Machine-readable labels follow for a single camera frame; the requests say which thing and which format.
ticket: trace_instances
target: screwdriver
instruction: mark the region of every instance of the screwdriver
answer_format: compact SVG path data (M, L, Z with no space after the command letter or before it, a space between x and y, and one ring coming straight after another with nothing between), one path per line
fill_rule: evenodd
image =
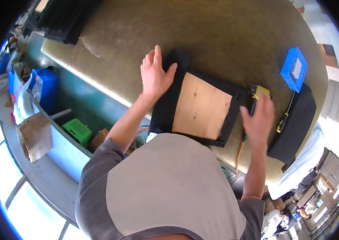
M293 101L293 98L294 98L294 94L295 94L295 93L296 93L296 91L293 91L292 99L291 99L291 102L289 103L288 110L287 110L287 112L285 112L284 115L282 116L282 119L281 119L281 121L280 121L280 123L279 123L279 126L277 126L276 131L279 132L279 133L280 133L280 132L284 129L284 127L285 127L285 123L287 122L287 118L289 117L288 112L289 112L289 109L291 108L291 104L292 104L292 101Z

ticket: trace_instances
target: left hand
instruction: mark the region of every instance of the left hand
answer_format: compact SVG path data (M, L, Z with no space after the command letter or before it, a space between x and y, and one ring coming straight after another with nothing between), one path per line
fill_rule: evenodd
M161 49L156 45L143 59L140 65L141 78L143 80L143 95L148 99L157 101L171 86L175 76L177 63L172 64L167 73L161 65Z

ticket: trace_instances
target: gray t-shirt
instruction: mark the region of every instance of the gray t-shirt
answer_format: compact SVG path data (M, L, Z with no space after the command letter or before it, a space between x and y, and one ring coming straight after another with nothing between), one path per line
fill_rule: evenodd
M236 201L208 147L169 133L126 159L105 140L83 169L76 201L80 229L96 240L260 239L263 217L264 201Z

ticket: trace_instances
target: wood grain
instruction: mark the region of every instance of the wood grain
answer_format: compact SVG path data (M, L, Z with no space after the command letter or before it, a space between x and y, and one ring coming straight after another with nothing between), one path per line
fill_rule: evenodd
M232 96L186 73L176 105L172 132L216 140Z

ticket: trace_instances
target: forearm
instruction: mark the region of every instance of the forearm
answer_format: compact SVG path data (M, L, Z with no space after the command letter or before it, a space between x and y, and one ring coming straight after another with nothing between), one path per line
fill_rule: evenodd
M140 94L127 112L111 128L106 138L110 138L118 144L125 153L135 137L140 122L155 103L156 99Z
M266 144L252 146L252 161L244 180L243 196L241 200L261 199L265 187Z

